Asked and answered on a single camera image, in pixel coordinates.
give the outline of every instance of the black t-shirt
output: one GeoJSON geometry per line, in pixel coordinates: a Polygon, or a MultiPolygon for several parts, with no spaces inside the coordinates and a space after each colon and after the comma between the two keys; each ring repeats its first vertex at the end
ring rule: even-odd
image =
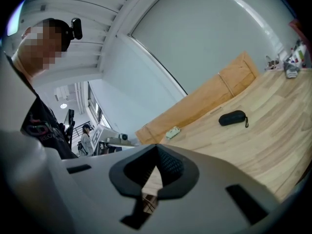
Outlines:
{"type": "Polygon", "coordinates": [[[52,110],[41,101],[24,74],[16,69],[12,59],[8,55],[6,57],[18,76],[37,97],[24,120],[21,131],[37,138],[44,147],[56,149],[61,159],[76,158],[77,156],[72,153],[65,141],[52,110]]]}

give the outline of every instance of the cable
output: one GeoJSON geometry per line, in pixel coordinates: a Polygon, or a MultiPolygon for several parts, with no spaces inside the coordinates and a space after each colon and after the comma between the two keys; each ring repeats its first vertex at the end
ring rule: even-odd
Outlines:
{"type": "Polygon", "coordinates": [[[156,206],[154,206],[154,204],[153,204],[151,201],[149,201],[148,199],[146,199],[146,198],[144,198],[144,197],[143,197],[143,199],[146,200],[148,203],[150,203],[150,205],[151,205],[154,209],[156,209],[156,206]]]}
{"type": "Polygon", "coordinates": [[[148,206],[148,208],[150,208],[151,212],[153,213],[154,211],[152,210],[152,208],[150,207],[150,205],[148,203],[146,203],[146,205],[148,206]]]}

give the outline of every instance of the person in background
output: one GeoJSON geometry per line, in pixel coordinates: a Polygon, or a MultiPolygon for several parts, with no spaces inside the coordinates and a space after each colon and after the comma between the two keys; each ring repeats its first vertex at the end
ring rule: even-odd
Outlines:
{"type": "Polygon", "coordinates": [[[77,156],[72,153],[53,112],[42,102],[31,84],[34,77],[49,69],[49,65],[55,63],[55,58],[60,58],[61,53],[67,51],[71,41],[69,33],[67,23],[53,18],[45,19],[26,29],[12,57],[4,53],[14,71],[37,97],[21,132],[37,138],[44,147],[56,149],[61,159],[77,156]]]}
{"type": "Polygon", "coordinates": [[[87,156],[91,156],[94,152],[92,145],[91,145],[90,136],[89,136],[90,129],[91,127],[88,124],[84,124],[82,127],[83,134],[81,135],[81,143],[82,143],[84,150],[87,153],[87,156]]]}

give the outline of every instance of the white wall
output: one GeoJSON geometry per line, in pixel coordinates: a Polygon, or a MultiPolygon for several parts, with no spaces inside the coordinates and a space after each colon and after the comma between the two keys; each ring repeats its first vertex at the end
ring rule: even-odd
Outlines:
{"type": "Polygon", "coordinates": [[[138,24],[133,36],[160,60],[187,93],[244,50],[264,71],[266,55],[275,58],[283,43],[289,47],[290,42],[295,42],[293,34],[286,39],[289,31],[285,24],[292,18],[279,0],[270,0],[267,5],[266,0],[246,1],[255,5],[259,13],[235,0],[160,0],[138,24]],[[270,27],[267,24],[274,16],[277,19],[270,27]]]}
{"type": "Polygon", "coordinates": [[[297,33],[288,25],[294,18],[282,0],[243,0],[252,7],[278,36],[289,52],[298,39],[297,33]]]}
{"type": "Polygon", "coordinates": [[[77,127],[90,121],[90,118],[88,117],[86,113],[80,115],[79,111],[75,111],[74,120],[75,120],[75,126],[77,127]]]}
{"type": "Polygon", "coordinates": [[[103,79],[89,81],[90,86],[112,128],[129,139],[184,97],[129,37],[116,39],[107,58],[103,79]]]}

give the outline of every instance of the window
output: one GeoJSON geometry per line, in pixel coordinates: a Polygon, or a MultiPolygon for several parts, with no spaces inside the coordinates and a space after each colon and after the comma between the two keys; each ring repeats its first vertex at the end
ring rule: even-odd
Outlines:
{"type": "Polygon", "coordinates": [[[20,22],[20,12],[23,7],[25,0],[16,8],[13,12],[8,25],[7,25],[7,35],[8,37],[12,34],[15,34],[19,29],[19,22],[20,22]]]}
{"type": "Polygon", "coordinates": [[[89,102],[89,109],[91,111],[91,114],[95,121],[99,124],[101,124],[104,127],[112,128],[111,125],[108,123],[107,119],[105,118],[103,111],[99,107],[93,92],[91,90],[91,87],[89,85],[89,97],[88,97],[88,102],[89,102]]]}

